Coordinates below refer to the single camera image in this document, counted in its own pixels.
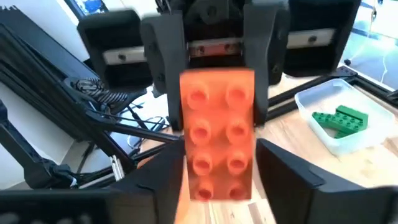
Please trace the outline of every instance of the wooden surface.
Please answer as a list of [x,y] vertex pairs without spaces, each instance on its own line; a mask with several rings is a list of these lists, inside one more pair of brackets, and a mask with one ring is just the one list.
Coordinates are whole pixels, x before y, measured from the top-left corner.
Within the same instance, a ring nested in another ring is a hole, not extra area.
[[[269,88],[269,97],[307,81],[309,78],[282,77],[280,84]],[[377,99],[374,100],[398,117],[398,110]],[[256,134],[258,138],[265,138],[329,172],[364,187],[398,185],[397,121],[394,130],[382,144],[339,157],[330,154],[297,110],[267,122],[265,128],[258,129]],[[146,141],[143,150],[159,144]],[[256,170],[252,186],[250,202],[191,202],[187,216],[181,223],[275,223]]]

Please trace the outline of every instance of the white wall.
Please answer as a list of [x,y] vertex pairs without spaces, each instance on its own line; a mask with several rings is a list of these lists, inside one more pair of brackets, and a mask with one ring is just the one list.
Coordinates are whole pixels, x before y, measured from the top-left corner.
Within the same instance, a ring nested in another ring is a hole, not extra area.
[[[79,60],[88,59],[76,30],[77,19],[63,0],[0,0],[0,6],[12,5],[17,6]],[[0,99],[8,108],[10,121],[37,152],[61,163],[73,139],[3,83],[0,83]],[[23,181],[22,167],[0,145],[0,189]]]

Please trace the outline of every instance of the lego stud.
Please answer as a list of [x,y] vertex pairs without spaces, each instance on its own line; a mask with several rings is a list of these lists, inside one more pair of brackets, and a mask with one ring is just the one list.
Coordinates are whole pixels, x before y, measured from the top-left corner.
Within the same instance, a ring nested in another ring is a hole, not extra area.
[[230,122],[226,128],[226,136],[231,144],[239,144],[246,140],[248,132],[248,125],[241,120]]
[[208,201],[212,198],[213,198],[213,184],[211,182],[200,183],[195,192],[195,199],[201,201]]
[[209,92],[205,85],[197,84],[190,89],[187,96],[188,106],[193,110],[198,110],[206,106],[209,102]]
[[248,159],[241,151],[235,151],[227,158],[227,167],[231,175],[240,175],[248,167]]
[[225,100],[229,107],[234,109],[245,108],[242,105],[248,103],[249,93],[247,89],[237,86],[231,85],[227,88]]
[[231,188],[229,188],[228,196],[232,200],[244,200],[248,199],[248,192],[242,184],[235,183]]
[[207,153],[198,153],[192,159],[192,169],[196,175],[208,175],[213,169],[211,156]]
[[197,146],[207,144],[211,138],[211,128],[208,121],[201,119],[192,124],[189,130],[192,142]]

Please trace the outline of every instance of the plastic tray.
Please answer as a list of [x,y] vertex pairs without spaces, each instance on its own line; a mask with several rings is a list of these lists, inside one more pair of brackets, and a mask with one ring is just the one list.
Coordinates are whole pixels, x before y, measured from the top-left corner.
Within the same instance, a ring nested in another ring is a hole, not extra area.
[[[383,142],[395,120],[390,111],[339,78],[296,93],[294,98],[302,118],[308,122],[330,152],[337,156]],[[368,128],[347,137],[335,139],[332,137],[335,132],[325,131],[312,118],[313,112],[334,114],[339,105],[367,113],[369,115]]]

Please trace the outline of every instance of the lego brick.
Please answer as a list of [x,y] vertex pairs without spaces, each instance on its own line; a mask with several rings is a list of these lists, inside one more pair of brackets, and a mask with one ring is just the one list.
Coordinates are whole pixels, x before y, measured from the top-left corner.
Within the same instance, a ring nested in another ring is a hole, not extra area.
[[254,72],[187,70],[180,92],[191,199],[249,200]]
[[349,136],[349,135],[350,135],[350,134],[346,134],[346,133],[344,133],[344,132],[338,131],[338,132],[335,134],[335,139],[347,137],[347,136]]
[[329,120],[331,120],[331,118],[333,117],[332,114],[314,112],[312,113],[312,117],[321,127],[331,128],[331,126],[329,125]]
[[350,117],[359,119],[361,121],[368,123],[368,115],[366,113],[359,112],[357,110],[351,109],[347,106],[340,105],[336,108],[336,112],[348,115]]
[[329,122],[330,128],[346,134],[354,134],[366,129],[365,124],[360,119],[350,117],[346,114],[336,112]]

